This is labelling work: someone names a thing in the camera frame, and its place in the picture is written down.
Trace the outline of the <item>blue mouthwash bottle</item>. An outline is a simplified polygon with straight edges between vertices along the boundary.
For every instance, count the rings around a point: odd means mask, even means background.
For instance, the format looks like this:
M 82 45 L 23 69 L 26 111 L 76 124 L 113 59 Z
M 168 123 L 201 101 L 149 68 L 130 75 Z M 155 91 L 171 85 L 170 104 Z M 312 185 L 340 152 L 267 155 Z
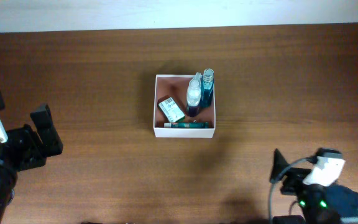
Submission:
M 211 68 L 207 68 L 203 72 L 201 80 L 201 102 L 200 105 L 202 108 L 207 108 L 210 106 L 213 97 L 214 90 L 214 71 Z

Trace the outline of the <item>green red toothpaste tube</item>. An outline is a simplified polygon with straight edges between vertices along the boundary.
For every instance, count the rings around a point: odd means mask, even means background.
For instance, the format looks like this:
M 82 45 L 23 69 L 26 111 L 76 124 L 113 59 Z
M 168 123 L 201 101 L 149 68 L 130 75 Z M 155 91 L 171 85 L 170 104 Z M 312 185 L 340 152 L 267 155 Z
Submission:
M 205 123 L 165 123 L 164 128 L 188 128 L 188 129 L 203 129 L 208 128 L 208 122 Z

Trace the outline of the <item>green white soap box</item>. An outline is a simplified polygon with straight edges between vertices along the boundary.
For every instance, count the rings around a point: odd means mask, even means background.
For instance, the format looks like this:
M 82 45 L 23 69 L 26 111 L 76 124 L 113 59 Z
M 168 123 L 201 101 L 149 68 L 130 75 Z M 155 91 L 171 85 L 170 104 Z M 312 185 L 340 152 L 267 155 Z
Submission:
M 180 109 L 179 105 L 172 97 L 161 101 L 158 107 L 170 123 L 176 123 L 185 118 L 185 113 Z

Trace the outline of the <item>clear purple soap pump bottle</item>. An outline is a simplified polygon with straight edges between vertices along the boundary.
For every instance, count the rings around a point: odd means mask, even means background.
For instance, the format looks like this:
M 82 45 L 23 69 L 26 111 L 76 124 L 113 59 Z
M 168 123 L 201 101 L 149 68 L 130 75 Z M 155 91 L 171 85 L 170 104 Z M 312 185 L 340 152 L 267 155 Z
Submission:
M 190 80 L 186 92 L 186 113 L 190 117 L 195 117 L 200 110 L 201 101 L 201 74 L 197 72 Z

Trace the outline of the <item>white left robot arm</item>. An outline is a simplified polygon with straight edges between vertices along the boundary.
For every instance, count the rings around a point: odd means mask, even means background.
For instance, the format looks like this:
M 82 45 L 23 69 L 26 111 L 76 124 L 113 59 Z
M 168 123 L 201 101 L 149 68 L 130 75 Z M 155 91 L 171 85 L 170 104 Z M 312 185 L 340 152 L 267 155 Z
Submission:
M 9 130 L 7 141 L 0 142 L 0 223 L 6 207 L 15 196 L 17 173 L 42 167 L 48 157 L 63 152 L 63 143 L 53 124 L 49 106 L 40 105 L 30 117 L 36 131 L 25 124 Z

